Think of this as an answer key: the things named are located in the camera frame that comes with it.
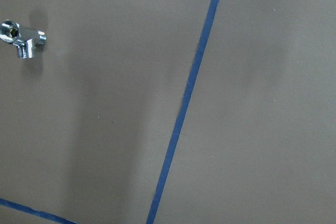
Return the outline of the chrome tee valve fitting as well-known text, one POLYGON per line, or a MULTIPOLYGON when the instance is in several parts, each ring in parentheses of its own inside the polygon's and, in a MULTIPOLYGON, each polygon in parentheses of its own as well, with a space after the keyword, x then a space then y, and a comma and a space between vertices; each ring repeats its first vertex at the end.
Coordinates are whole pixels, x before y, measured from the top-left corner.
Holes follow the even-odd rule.
POLYGON ((37 56, 38 48, 45 45, 47 37, 43 31, 5 20, 1 23, 1 40, 15 46, 19 58, 31 59, 37 56))

